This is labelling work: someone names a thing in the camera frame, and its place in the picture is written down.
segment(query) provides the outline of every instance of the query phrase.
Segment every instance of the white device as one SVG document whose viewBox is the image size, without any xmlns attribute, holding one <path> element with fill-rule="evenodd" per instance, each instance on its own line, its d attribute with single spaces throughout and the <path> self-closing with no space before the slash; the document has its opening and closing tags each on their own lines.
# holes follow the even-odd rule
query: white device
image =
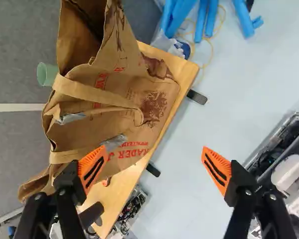
<svg viewBox="0 0 299 239">
<path fill-rule="evenodd" d="M 299 217 L 299 155 L 291 155 L 278 164 L 271 181 L 287 196 L 285 203 L 289 213 Z"/>
</svg>

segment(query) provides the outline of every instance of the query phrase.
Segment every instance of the bag logo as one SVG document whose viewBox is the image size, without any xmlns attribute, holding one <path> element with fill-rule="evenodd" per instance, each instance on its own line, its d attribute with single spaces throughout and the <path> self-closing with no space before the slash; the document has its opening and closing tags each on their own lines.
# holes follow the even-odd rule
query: bag logo
<svg viewBox="0 0 299 239">
<path fill-rule="evenodd" d="M 166 93 L 155 91 L 146 91 L 145 93 L 146 96 L 142 100 L 141 110 L 146 124 L 153 128 L 157 126 L 159 119 L 164 116 L 167 109 Z"/>
</svg>

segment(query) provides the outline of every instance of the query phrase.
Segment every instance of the wooden board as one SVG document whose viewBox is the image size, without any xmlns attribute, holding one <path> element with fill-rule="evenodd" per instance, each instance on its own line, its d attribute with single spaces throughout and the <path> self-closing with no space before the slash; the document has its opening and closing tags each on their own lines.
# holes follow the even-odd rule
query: wooden board
<svg viewBox="0 0 299 239">
<path fill-rule="evenodd" d="M 103 204 L 105 211 L 101 216 L 103 221 L 102 226 L 99 227 L 96 224 L 92 225 L 93 229 L 101 239 L 105 239 L 111 231 L 119 213 L 123 209 L 142 172 L 146 168 L 151 156 L 167 130 L 168 125 L 171 123 L 181 101 L 186 96 L 187 91 L 192 85 L 199 70 L 198 65 L 195 63 L 186 61 L 180 57 L 171 55 L 142 42 L 138 42 L 138 44 L 141 52 L 143 52 L 146 56 L 163 59 L 166 62 L 173 76 L 180 85 L 180 92 L 154 147 L 135 165 L 132 165 L 128 169 L 114 175 L 108 187 L 104 187 L 101 183 L 94 185 L 85 203 L 79 208 L 80 211 L 83 211 L 97 201 Z"/>
</svg>

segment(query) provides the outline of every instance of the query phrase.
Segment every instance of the plastic cup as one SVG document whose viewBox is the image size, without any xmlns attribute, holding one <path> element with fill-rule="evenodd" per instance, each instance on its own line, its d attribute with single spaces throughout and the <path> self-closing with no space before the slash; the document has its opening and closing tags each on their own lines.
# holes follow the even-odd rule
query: plastic cup
<svg viewBox="0 0 299 239">
<path fill-rule="evenodd" d="M 41 86 L 52 86 L 58 72 L 57 66 L 40 62 L 36 68 L 36 77 Z"/>
</svg>

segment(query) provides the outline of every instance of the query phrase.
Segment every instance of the blue foam tube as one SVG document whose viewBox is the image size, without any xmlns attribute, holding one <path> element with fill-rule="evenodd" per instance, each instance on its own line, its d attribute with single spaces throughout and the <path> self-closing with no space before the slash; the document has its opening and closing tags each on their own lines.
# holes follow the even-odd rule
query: blue foam tube
<svg viewBox="0 0 299 239">
<path fill-rule="evenodd" d="M 163 32 L 166 32 L 167 27 L 169 25 L 171 19 L 171 12 L 173 8 L 173 2 L 174 2 L 173 0 L 165 1 L 163 15 L 161 17 L 161 22 L 160 22 L 160 28 L 163 30 Z"/>
<path fill-rule="evenodd" d="M 253 21 L 250 20 L 249 12 L 243 0 L 233 0 L 233 4 L 238 16 L 240 26 L 245 38 L 251 37 L 255 34 L 255 28 L 260 27 L 264 22 L 259 16 Z"/>
<path fill-rule="evenodd" d="M 179 12 L 181 11 L 181 6 L 183 5 L 183 2 L 185 0 L 176 0 L 176 3 L 175 3 L 175 7 L 173 9 L 173 12 L 172 12 L 172 17 L 175 17 L 179 14 Z"/>
<path fill-rule="evenodd" d="M 174 16 L 170 26 L 167 28 L 166 36 L 168 38 L 172 38 L 177 29 L 183 23 L 190 10 L 194 7 L 196 0 L 184 0 L 181 6 L 181 10 L 178 11 L 178 14 Z"/>
<path fill-rule="evenodd" d="M 201 39 L 203 38 L 203 29 L 204 29 L 206 14 L 207 14 L 207 6 L 208 6 L 208 0 L 200 0 L 195 37 L 194 37 L 195 43 L 201 42 Z"/>
<path fill-rule="evenodd" d="M 216 21 L 218 8 L 218 0 L 210 0 L 208 6 L 207 23 L 205 28 L 206 37 L 212 37 L 214 32 L 214 25 Z"/>
</svg>

